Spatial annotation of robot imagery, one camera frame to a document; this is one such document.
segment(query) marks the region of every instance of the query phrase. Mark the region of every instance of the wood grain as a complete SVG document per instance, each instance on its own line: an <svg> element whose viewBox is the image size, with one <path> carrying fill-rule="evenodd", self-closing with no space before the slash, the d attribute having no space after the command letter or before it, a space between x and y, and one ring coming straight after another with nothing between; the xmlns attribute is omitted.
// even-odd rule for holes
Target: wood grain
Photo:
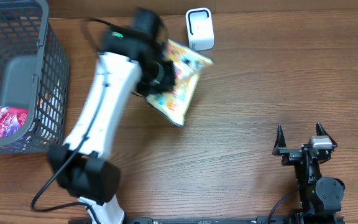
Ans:
<svg viewBox="0 0 358 224"><path fill-rule="evenodd" d="M170 38L185 40L183 16L163 17ZM129 18L109 18L124 25ZM68 134L94 73L94 52L79 20L52 20L71 61ZM92 24L95 37L104 29ZM341 215L358 223L358 10L214 15L216 45L185 126L132 97L114 141L117 194L130 217L244 218L267 215L295 188L293 168L271 155L278 124L299 147L322 122L339 147L321 166L346 184ZM50 177L45 154L0 155L0 223L66 223L83 208L34 213L29 204ZM53 184L40 206L75 199ZM278 208L285 214L296 197Z"/></svg>
<svg viewBox="0 0 358 224"><path fill-rule="evenodd" d="M212 13L358 9L358 0L49 0L54 18L132 16L137 7L159 15L185 15L207 7Z"/></svg>

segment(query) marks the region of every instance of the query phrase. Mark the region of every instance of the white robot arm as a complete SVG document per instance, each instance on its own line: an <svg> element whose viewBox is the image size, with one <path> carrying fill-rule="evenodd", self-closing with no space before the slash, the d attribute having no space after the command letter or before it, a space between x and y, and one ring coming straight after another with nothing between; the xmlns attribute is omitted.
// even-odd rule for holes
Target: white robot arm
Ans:
<svg viewBox="0 0 358 224"><path fill-rule="evenodd" d="M53 180L88 209L91 220L75 223L121 224L125 213L117 202L120 170L110 164L112 141L133 90L143 96L173 89L173 62L164 59L167 43L158 43L162 21L152 11L139 9L130 29L110 26L98 49L94 81L81 116L62 146L48 151L54 176L34 197L35 202Z"/></svg>
<svg viewBox="0 0 358 224"><path fill-rule="evenodd" d="M88 134L89 139L83 143L79 153L90 155L97 152L99 159L108 160L122 111L141 75L139 63L130 62L128 57L110 52L100 55L88 99L64 144L70 145L69 149L72 151L78 147L93 115L97 113L98 102L101 101L101 107ZM121 224L124 219L124 211L118 205L116 196L102 205L86 197L80 197L78 200L91 205L101 223ZM88 212L92 223L97 224L90 210Z"/></svg>

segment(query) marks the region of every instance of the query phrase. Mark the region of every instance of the black cable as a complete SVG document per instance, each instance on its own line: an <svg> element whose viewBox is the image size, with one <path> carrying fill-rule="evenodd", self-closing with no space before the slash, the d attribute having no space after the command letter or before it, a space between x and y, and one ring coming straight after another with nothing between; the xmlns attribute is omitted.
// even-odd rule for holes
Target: black cable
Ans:
<svg viewBox="0 0 358 224"><path fill-rule="evenodd" d="M36 208L35 207L35 203L38 201L38 199L41 197L41 195L46 191L46 189L49 187L49 185L60 175L60 173L70 164L70 162L74 159L74 157L76 156L76 154L78 153L78 151L81 149L82 145L84 144L84 142L86 140L88 140L88 134L92 128L92 124L94 123L100 107L102 105L104 96L106 94L106 89L107 89L107 84L108 84L108 79L107 79L107 68L105 66L105 64L103 63L102 60L100 60L100 62L104 65L104 69L106 71L105 74L103 74L103 88L102 88L102 92L101 92L101 96L98 102L98 105L96 107L96 110L94 112L94 115L91 119L91 122L89 123L89 126L87 127L84 135L82 136L82 140L80 141L79 145L77 146L77 148L73 151L73 153L71 154L71 156L66 160L66 162L61 166L61 168L59 168L59 170L56 171L56 173L54 173L54 175L44 184L44 186L38 191L38 193L34 196L34 198L31 201L31 209L36 211L36 212L50 212L53 210L58 210L61 208L67 208L67 207L72 207L72 206L77 206L77 205L84 205L87 209L89 209L92 213L92 216L95 220L95 222L97 224L101 224L101 222L98 220L96 213L94 212L92 206L88 203L84 203L84 202L73 202L73 203L68 203L68 204L64 204L64 205L58 205L56 207L52 207L52 208Z"/></svg>
<svg viewBox="0 0 358 224"><path fill-rule="evenodd" d="M300 219L302 219L303 217L305 217L305 216L307 216L307 215L309 215L309 214L311 214L311 212L305 212L305 213L303 213L303 214L301 215Z"/></svg>
<svg viewBox="0 0 358 224"><path fill-rule="evenodd" d="M127 34L129 29L127 28L123 28L123 27L119 27L119 26L116 26L108 21L104 21L104 20L101 20L101 19L95 19L95 18L89 18L89 19L84 19L81 21L81 24L80 24L80 30L82 32L82 34L84 35L84 37L88 40L89 44L91 45L92 48L95 49L95 51L99 54L102 52L102 50L99 48L99 46L96 44L96 42L94 41L94 39L92 38L92 35L88 29L88 23L89 22L100 22L102 24L106 24L107 26L109 26L112 30L114 30L115 32L119 32L121 33L122 35L124 34ZM138 33L140 33L139 31L135 31L135 34L130 34L130 35L139 35ZM138 97L142 97L144 98L143 95L140 95L138 93L135 93L134 91L131 91L132 95L134 96L138 96Z"/></svg>
<svg viewBox="0 0 358 224"><path fill-rule="evenodd" d="M305 173L305 187L307 187L308 183L309 183L309 169L310 169L310 164L309 164L309 150L303 150L304 152L304 157L306 158L306 173Z"/></svg>
<svg viewBox="0 0 358 224"><path fill-rule="evenodd" d="M276 208L281 205L286 199L288 199L289 197L291 197L292 195L296 194L299 191L298 187L297 189L295 189L294 191L290 192L289 194L287 194L286 196L284 196L284 198L282 198L281 200L279 200L273 207L273 209L270 211L270 214L268 215L267 218L267 224L271 224L271 219L273 216L274 211L276 211Z"/></svg>
<svg viewBox="0 0 358 224"><path fill-rule="evenodd" d="M166 27L166 25L162 21L161 21L160 25L161 25L162 29L164 30L164 38L163 38L163 40L168 41L168 39L169 39L168 27Z"/></svg>
<svg viewBox="0 0 358 224"><path fill-rule="evenodd" d="M318 164L323 164L323 163L327 162L328 160L329 160L329 159L326 159L326 160L324 160L324 161L318 162Z"/></svg>
<svg viewBox="0 0 358 224"><path fill-rule="evenodd" d="M277 208L281 203L283 203L286 199L288 199L289 197L291 197L293 194L297 193L297 191L299 191L301 187L307 187L307 185L308 185L308 183L309 183L309 171L310 171L309 155L308 155L308 151L307 151L307 150L303 150L303 153L304 153L304 157L305 157L305 160L306 160L306 161L305 161L305 162L306 162L306 164L305 164L305 166L306 166L306 169L305 169L305 171L306 171L306 173L305 173L305 179L306 179L306 180L305 180L305 183L304 183L303 185L300 183L300 186L299 186L297 189L295 189L294 191L292 191L292 192L290 192L289 194L287 194L286 196L284 196L284 198L282 198L280 201L278 201L278 202L274 205L273 209L270 211L270 214L268 215L267 224L270 224L271 219L272 219L272 216L273 216L273 214L274 214L274 211L276 210L276 208Z"/></svg>

